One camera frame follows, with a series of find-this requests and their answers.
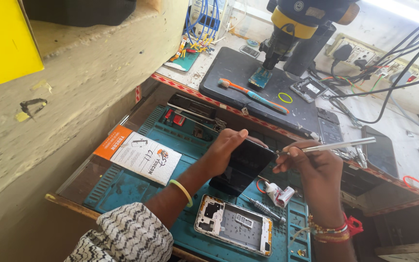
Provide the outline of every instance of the yellow rubber band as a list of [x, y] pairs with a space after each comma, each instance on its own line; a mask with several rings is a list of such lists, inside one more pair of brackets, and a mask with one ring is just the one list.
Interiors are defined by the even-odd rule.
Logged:
[[[286, 96], [288, 96], [289, 98], [290, 98], [290, 102], [287, 102], [286, 100], [284, 100], [284, 99], [282, 99], [281, 98], [281, 95], [286, 95]], [[281, 99], [281, 101], [282, 102], [284, 102], [284, 103], [288, 103], [288, 104], [290, 104], [290, 103], [292, 103], [294, 100], [288, 95], [288, 94], [286, 94], [286, 93], [279, 93], [278, 95], [277, 95], [278, 97], [279, 97], [279, 99]]]
[[189, 192], [187, 192], [187, 190], [177, 181], [175, 181], [174, 179], [169, 180], [169, 184], [174, 184], [176, 186], [178, 186], [182, 192], [187, 196], [187, 198], [189, 199], [189, 203], [187, 204], [187, 207], [191, 207], [193, 205], [193, 201], [192, 198], [190, 197]]

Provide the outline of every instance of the glue tube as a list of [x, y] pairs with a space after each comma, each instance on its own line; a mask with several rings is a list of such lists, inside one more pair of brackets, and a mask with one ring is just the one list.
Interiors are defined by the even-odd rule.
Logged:
[[281, 188], [274, 184], [268, 183], [265, 181], [266, 184], [266, 193], [271, 198], [274, 205], [285, 208], [287, 203], [289, 202], [290, 198], [294, 195], [295, 190], [291, 187], [287, 187], [285, 190], [281, 190]]

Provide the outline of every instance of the electrical socket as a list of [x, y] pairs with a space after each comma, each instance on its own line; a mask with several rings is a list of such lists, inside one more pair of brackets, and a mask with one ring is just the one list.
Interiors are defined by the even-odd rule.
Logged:
[[[341, 63], [345, 63], [348, 66], [351, 66], [354, 69], [360, 70], [360, 68], [355, 65], [356, 60], [366, 60], [366, 66], [370, 66], [374, 63], [376, 63], [379, 59], [381, 59], [382, 56], [384, 56], [387, 52], [382, 51], [378, 48], [376, 48], [373, 45], [367, 44], [365, 42], [362, 42], [358, 39], [355, 39], [353, 37], [347, 36], [344, 33], [340, 33], [336, 37], [336, 41], [334, 44], [332, 44], [328, 50], [326, 51], [326, 54], [328, 57], [334, 59], [332, 56], [334, 52], [341, 48], [344, 45], [351, 45], [352, 46], [352, 53], [349, 56], [349, 59], [346, 61], [341, 61]], [[385, 58], [385, 60], [392, 58], [392, 56], [388, 56]], [[389, 67], [386, 68], [386, 70], [377, 70], [375, 72], [375, 75], [379, 76], [381, 74], [384, 74], [383, 80], [387, 80], [390, 82], [390, 78], [395, 74], [400, 74], [400, 72], [407, 66], [409, 62], [407, 60], [397, 58], [392, 63], [389, 64]], [[419, 79], [419, 65], [413, 64], [409, 68], [409, 72], [411, 73], [411, 77], [414, 78], [412, 80], [416, 81]]]

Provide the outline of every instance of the fluorescent light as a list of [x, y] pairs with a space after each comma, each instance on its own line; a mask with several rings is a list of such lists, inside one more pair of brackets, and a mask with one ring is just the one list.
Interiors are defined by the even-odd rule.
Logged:
[[419, 10], [410, 8], [397, 1], [394, 1], [394, 0], [363, 0], [363, 1], [419, 23]]

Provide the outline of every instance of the toothbrush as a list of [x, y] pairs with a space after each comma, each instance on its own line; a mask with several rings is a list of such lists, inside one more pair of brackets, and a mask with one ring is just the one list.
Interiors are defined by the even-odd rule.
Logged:
[[243, 87], [238, 86], [238, 85], [236, 85], [236, 84], [234, 84], [234, 83], [231, 83], [231, 82], [230, 82], [229, 80], [227, 80], [227, 79], [220, 78], [220, 79], [219, 79], [219, 81], [218, 81], [218, 84], [220, 84], [220, 85], [222, 85], [222, 86], [224, 86], [224, 87], [226, 87], [226, 88], [228, 88], [228, 87], [234, 87], [234, 88], [237, 88], [237, 89], [241, 90], [242, 92], [245, 92], [245, 93], [246, 93], [249, 97], [251, 97], [251, 98], [253, 98], [253, 99], [257, 100], [258, 102], [261, 102], [261, 103], [263, 103], [263, 104], [265, 104], [265, 105], [269, 105], [269, 106], [271, 106], [272, 108], [274, 108], [274, 109], [276, 109], [276, 110], [278, 110], [278, 111], [281, 111], [281, 112], [282, 112], [282, 113], [284, 113], [284, 114], [288, 114], [288, 113], [289, 113], [289, 111], [288, 111], [285, 107], [283, 107], [282, 105], [278, 105], [278, 104], [276, 104], [276, 103], [273, 103], [273, 102], [271, 102], [271, 101], [268, 101], [268, 100], [266, 100], [266, 99], [264, 99], [264, 98], [260, 97], [259, 95], [257, 95], [255, 92], [252, 92], [252, 91], [250, 91], [250, 90], [248, 90], [248, 89], [246, 89], [246, 88], [243, 88]]

